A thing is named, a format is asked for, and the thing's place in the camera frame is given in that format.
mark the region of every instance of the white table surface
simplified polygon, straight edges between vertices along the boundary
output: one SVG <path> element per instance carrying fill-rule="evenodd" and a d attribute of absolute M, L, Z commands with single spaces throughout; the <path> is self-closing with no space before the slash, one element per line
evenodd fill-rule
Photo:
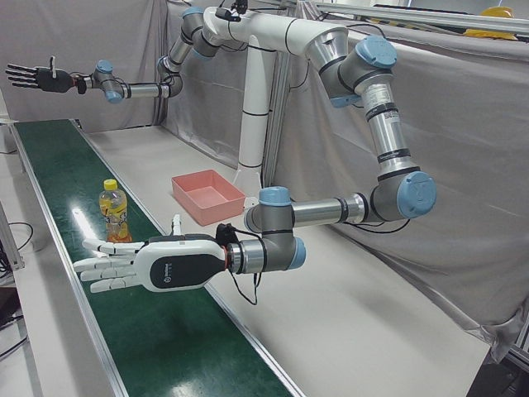
<path fill-rule="evenodd" d="M 18 155 L 0 155 L 0 185 L 7 220 L 28 222 L 35 230 L 21 249 L 26 267 L 14 272 L 24 322 L 0 332 L 0 351 L 26 333 L 30 342 L 0 361 L 0 396 L 110 397 L 111 386 Z M 12 232 L 18 246 L 29 235 L 23 226 Z"/>
<path fill-rule="evenodd" d="M 231 180 L 234 170 L 162 127 L 88 138 L 166 232 L 181 213 L 184 232 L 214 235 L 214 225 L 200 227 L 174 200 L 170 179 L 214 169 Z M 241 217 L 231 222 L 242 226 Z M 239 296 L 227 273 L 211 283 L 307 396 L 466 396 L 488 345 L 328 227 L 295 234 L 307 247 L 305 265 L 264 274 L 257 307 Z M 251 276 L 241 278 L 250 293 Z"/>

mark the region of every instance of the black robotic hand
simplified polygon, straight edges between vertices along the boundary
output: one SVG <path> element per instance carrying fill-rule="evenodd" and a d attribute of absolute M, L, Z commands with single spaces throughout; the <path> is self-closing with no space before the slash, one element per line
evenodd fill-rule
<path fill-rule="evenodd" d="M 26 66 L 7 64 L 6 73 L 15 87 L 40 88 L 52 93 L 65 93 L 77 85 L 81 79 L 76 79 L 68 72 L 55 68 L 55 57 L 50 57 L 50 67 L 28 68 Z"/>

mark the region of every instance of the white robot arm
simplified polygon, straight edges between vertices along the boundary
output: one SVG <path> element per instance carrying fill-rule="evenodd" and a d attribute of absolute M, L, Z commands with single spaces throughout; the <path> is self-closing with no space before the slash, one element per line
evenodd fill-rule
<path fill-rule="evenodd" d="M 54 93 L 65 93 L 76 87 L 80 94 L 86 93 L 89 88 L 98 88 L 110 103 L 120 103 L 127 98 L 172 98 L 182 90 L 181 65 L 203 28 L 200 8 L 191 7 L 182 17 L 180 37 L 169 53 L 158 60 L 159 82 L 126 83 L 114 76 L 112 63 L 108 60 L 99 60 L 91 74 L 70 74 L 55 68 L 54 56 L 50 57 L 49 67 L 8 64 L 6 73 L 15 87 L 36 88 Z"/>
<path fill-rule="evenodd" d="M 86 88 L 101 88 L 110 102 L 138 96 L 169 98 L 182 88 L 179 71 L 190 51 L 212 58 L 224 41 L 248 43 L 239 162 L 243 170 L 254 173 L 263 157 L 276 51 L 306 58 L 335 107 L 360 98 L 364 103 L 380 164 L 379 183 L 369 198 L 357 193 L 349 198 L 292 204 L 286 188 L 266 188 L 259 192 L 259 204 L 245 217 L 248 229 L 261 234 L 254 240 L 239 242 L 231 230 L 228 239 L 187 235 L 133 244 L 85 242 L 87 248 L 111 255 L 74 264 L 76 271 L 82 272 L 82 280 L 99 280 L 91 290 L 144 285 L 165 292 L 199 288 L 226 269 L 236 274 L 291 270 L 301 266 L 306 256 L 303 242 L 293 235 L 294 227 L 387 222 L 428 213 L 436 201 L 436 186 L 412 161 L 389 86 L 396 51 L 384 38 L 368 36 L 348 53 L 347 37 L 343 26 L 325 22 L 258 12 L 235 14 L 216 7 L 202 12 L 191 7 L 183 15 L 180 38 L 158 63 L 160 83 L 135 86 L 120 82 L 105 61 L 100 61 L 90 76 L 79 78 L 55 70 L 53 65 L 36 69 L 11 65 L 8 73 L 17 86 L 64 92 L 74 85 L 79 89 L 82 81 Z"/>

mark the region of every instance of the logo on robotic hand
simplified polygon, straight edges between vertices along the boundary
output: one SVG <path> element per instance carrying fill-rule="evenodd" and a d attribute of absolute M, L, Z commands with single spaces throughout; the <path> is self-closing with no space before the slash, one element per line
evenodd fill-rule
<path fill-rule="evenodd" d="M 173 266 L 170 264 L 170 263 L 166 263 L 165 264 L 165 271 L 164 271 L 164 282 L 166 284 L 170 283 L 172 278 L 171 278 L 171 272 L 173 270 Z"/>

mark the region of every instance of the yellow hard hat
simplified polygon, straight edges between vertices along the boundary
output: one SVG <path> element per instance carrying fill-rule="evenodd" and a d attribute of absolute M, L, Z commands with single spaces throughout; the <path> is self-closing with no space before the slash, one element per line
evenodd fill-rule
<path fill-rule="evenodd" d="M 480 13 L 483 17 L 501 17 L 501 18 L 513 18 L 512 8 L 509 7 L 491 7 L 487 8 Z M 464 33 L 465 36 L 470 37 L 489 37 L 492 39 L 504 39 L 504 40 L 518 40 L 512 33 L 503 31 L 480 31 L 477 29 L 467 29 Z"/>

